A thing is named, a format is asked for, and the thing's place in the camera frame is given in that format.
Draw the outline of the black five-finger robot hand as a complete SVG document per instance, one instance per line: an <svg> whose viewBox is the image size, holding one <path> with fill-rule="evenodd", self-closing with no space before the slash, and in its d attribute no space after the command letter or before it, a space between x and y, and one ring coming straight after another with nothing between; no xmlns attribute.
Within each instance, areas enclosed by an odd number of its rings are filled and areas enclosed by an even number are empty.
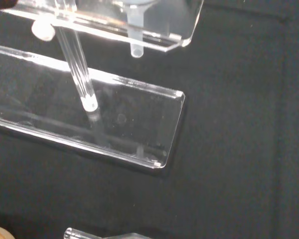
<svg viewBox="0 0 299 239"><path fill-rule="evenodd" d="M18 0L0 0L0 9L12 8L17 4Z"/></svg>

